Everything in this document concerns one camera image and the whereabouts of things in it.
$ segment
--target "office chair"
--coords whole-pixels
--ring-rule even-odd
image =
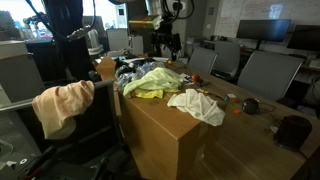
[[[195,47],[188,66],[198,73],[210,74],[217,53],[211,49]]]
[[[78,168],[98,164],[101,157],[112,156],[124,149],[123,138],[119,123],[116,120],[114,105],[113,81],[101,81],[94,83],[95,93],[92,104],[84,114],[74,117],[76,121],[75,131],[65,139],[48,140],[44,137],[42,124],[38,120],[32,100],[28,99],[0,107],[0,114],[7,116],[19,129],[25,140],[30,145],[33,153],[41,159],[45,154],[53,155],[54,161],[58,159],[58,166],[66,167],[65,171],[58,168],[59,175],[73,173],[83,174],[80,179],[92,179],[92,168],[79,171]]]
[[[226,81],[236,81],[240,63],[240,45],[227,41],[215,41],[218,56],[213,63],[211,74]]]
[[[238,86],[274,101],[285,96],[285,93],[303,59],[255,51],[242,70]]]

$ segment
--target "table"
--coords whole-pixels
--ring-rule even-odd
[[[176,70],[177,72],[185,72],[189,73],[190,71],[186,68],[181,68],[179,66],[182,66],[181,64],[174,63],[173,66],[169,66],[169,68]],[[218,128],[217,131],[212,131],[212,139],[215,141],[217,138],[218,133],[218,139],[216,143],[208,143],[207,148],[204,150],[204,163],[205,165],[195,167],[192,171],[189,173],[186,171],[179,171],[177,168],[170,171],[171,176],[170,178],[173,179],[194,179],[194,178],[210,178],[210,179],[290,179],[292,175],[299,169],[299,167],[304,163],[303,157],[295,152],[288,151],[286,149],[280,148],[276,146],[273,143],[273,133],[266,133],[265,129],[268,129],[269,126],[272,124],[273,118],[271,115],[264,113],[259,115],[248,115],[245,113],[235,114],[233,113],[234,109],[241,109],[241,105],[244,99],[252,97],[257,98],[260,100],[261,103],[265,103],[263,106],[264,108],[268,108],[268,105],[275,106],[276,109],[274,112],[272,112],[272,116],[277,119],[282,119],[284,116],[287,115],[299,115],[303,116],[307,119],[309,119],[313,125],[313,130],[307,140],[305,141],[304,145],[301,148],[301,151],[307,155],[310,156],[315,149],[320,145],[320,123],[316,119],[313,119],[309,116],[306,116],[298,111],[295,111],[293,109],[290,109],[288,107],[285,107],[281,104],[278,104],[276,102],[270,101],[266,98],[263,98],[261,96],[258,96],[254,93],[251,93],[245,89],[242,89],[238,86],[235,86],[233,84],[230,84],[228,82],[225,82],[221,79],[218,79],[213,76],[203,75],[200,74],[200,76],[207,82],[209,82],[208,85],[206,85],[204,88],[208,89],[211,93],[219,95],[221,97],[225,97],[228,93],[233,93],[237,96],[238,101],[237,103],[229,103],[226,108],[226,117],[224,119],[224,122],[221,126],[221,128]],[[121,108],[127,106],[128,103],[130,104],[136,104],[135,107],[138,108],[146,108],[148,107],[148,104],[151,108],[152,104],[163,104],[167,99],[156,99],[157,102],[155,102],[154,99],[140,99],[140,98],[134,98],[134,99],[121,99],[120,104]],[[122,111],[122,115],[125,113],[125,118],[135,118],[137,116],[135,113],[127,113],[126,111]],[[153,109],[153,112],[144,114],[148,118],[154,118],[154,116],[163,116],[166,117],[169,112],[165,112],[162,108]],[[176,119],[181,118],[182,116],[176,115],[179,114],[179,111],[173,111],[171,109],[171,115],[174,114]],[[193,126],[200,128],[200,124],[196,125],[196,121],[192,120],[193,118],[188,118],[188,121],[193,122]],[[175,131],[175,129],[181,129],[181,127],[176,126],[176,124],[172,123],[168,125],[168,128],[172,131]],[[148,173],[155,173],[153,175],[155,176],[155,179],[163,179],[168,174],[164,174],[162,177],[159,176],[155,171],[152,171],[150,169],[153,169],[153,164],[149,164],[148,158],[152,159],[155,158],[156,161],[160,162],[160,166],[158,167],[158,172],[162,171],[163,168],[165,168],[166,162],[168,159],[159,158],[159,154],[153,154],[148,153],[147,147],[148,144],[143,144],[143,142],[146,142],[143,140],[143,138],[149,138],[152,137],[150,134],[156,134],[159,135],[161,133],[154,132],[152,130],[153,127],[134,127],[131,126],[131,131],[137,132],[137,136],[134,136],[133,139],[136,142],[140,142],[139,147],[133,147],[133,156],[136,156],[135,159],[139,158],[141,159],[140,163],[146,163],[143,167],[145,169],[139,170],[142,172],[142,174],[148,174]],[[172,135],[168,131],[166,132],[167,136]],[[176,151],[177,149],[172,149],[173,146],[170,145],[169,142],[161,142],[157,144],[156,146],[153,146],[153,150],[156,150],[160,154],[169,153]],[[135,154],[135,148],[140,150],[140,154]]]

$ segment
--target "chair backrest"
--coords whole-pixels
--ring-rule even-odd
[[[7,117],[17,126],[33,153],[42,154],[48,147],[75,146],[63,154],[63,160],[82,164],[121,144],[122,136],[116,121],[113,96],[113,81],[95,83],[94,99],[82,115],[75,116],[76,129],[67,138],[46,140],[42,124],[33,108],[32,99],[0,106],[0,114]]]
[[[217,53],[211,49],[195,47],[188,66],[196,72],[210,74],[216,57]]]
[[[217,75],[234,77],[240,63],[240,44],[227,41],[216,41],[214,51],[218,54],[213,63]]]
[[[284,97],[303,59],[255,51],[242,70],[238,86],[277,101]]]

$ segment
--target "cloth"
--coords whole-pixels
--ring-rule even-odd
[[[203,93],[194,89],[187,89],[186,93],[174,94],[168,104],[169,107],[176,106],[182,112],[189,112],[194,118],[207,122],[213,126],[219,126],[223,122],[225,112]]]
[[[92,104],[94,84],[80,81],[45,90],[32,101],[42,123],[45,139],[64,139],[76,128],[73,116],[83,114]]]
[[[141,79],[130,82],[124,88],[123,95],[125,97],[130,97],[130,92],[134,91],[135,89],[142,89],[142,90],[171,90],[171,91],[178,91],[178,87],[183,82],[183,79],[175,72],[170,69],[157,67],[153,71],[148,72],[144,75]]]

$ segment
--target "desk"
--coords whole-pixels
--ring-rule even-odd
[[[174,66],[175,67],[171,68],[179,70],[181,72],[188,72],[188,70],[184,68],[177,67],[179,66],[179,64],[174,64]],[[207,144],[207,148],[204,151],[204,159],[198,161],[191,171],[179,171],[179,177],[181,177],[181,179],[290,179],[290,177],[292,177],[292,175],[304,163],[304,159],[301,155],[276,146],[273,143],[273,134],[266,133],[264,131],[265,129],[269,128],[273,121],[272,117],[269,114],[248,115],[245,113],[233,113],[233,110],[235,108],[240,109],[243,100],[249,97],[257,98],[262,103],[275,106],[276,109],[274,112],[272,112],[272,115],[277,119],[282,119],[287,115],[299,115],[306,117],[311,121],[313,130],[301,148],[301,151],[304,154],[310,156],[313,151],[320,145],[319,121],[213,76],[201,75],[201,77],[210,82],[209,85],[207,85],[205,88],[210,90],[211,93],[215,93],[222,97],[224,97],[227,93],[233,93],[237,96],[238,102],[235,104],[227,105],[226,117],[219,130],[220,132],[217,142]],[[156,100],[159,103],[164,103],[164,101],[167,101],[167,99]],[[130,100],[123,99],[120,100],[120,102],[121,104],[123,104],[123,102],[144,102],[145,106],[147,106],[146,104],[153,104],[152,102],[154,102],[154,100],[134,98]],[[154,109],[153,111],[154,113],[157,113],[157,115],[162,114],[163,117],[166,117],[169,114],[168,112],[164,112],[161,110],[163,109]],[[174,112],[173,110],[174,109],[171,109],[172,113],[179,113],[178,110]],[[126,113],[126,116],[131,116],[132,118],[136,116],[136,114]],[[197,125],[196,120],[194,120],[193,118],[189,117],[187,121],[193,122],[194,128],[200,128],[200,126]],[[169,127],[172,129],[185,129],[185,127],[182,128],[174,123],[169,125]],[[137,138],[135,140],[139,141],[141,138],[143,138],[142,135],[146,133],[156,133],[159,136],[161,135],[160,132],[153,132],[152,128],[153,127],[132,127],[132,131],[137,130],[140,135],[135,136],[134,138]],[[143,145],[145,144],[142,144],[142,146],[140,146],[140,150],[142,151],[146,150],[142,148]],[[158,148],[156,150],[160,153],[160,155],[168,153],[166,152],[166,149],[169,149],[170,151],[173,147],[174,146],[172,146],[170,142],[161,142],[161,144],[156,144],[156,146],[154,146],[154,148]],[[159,154],[145,153],[141,155],[145,155],[149,158],[158,157],[156,158],[156,160],[159,162],[170,161],[169,158],[159,159]],[[151,164],[150,168],[140,170],[142,171],[142,173],[145,173],[145,171],[150,171],[150,169],[152,168],[153,167]],[[163,170],[163,168],[165,168],[165,164],[159,166],[158,171]]]

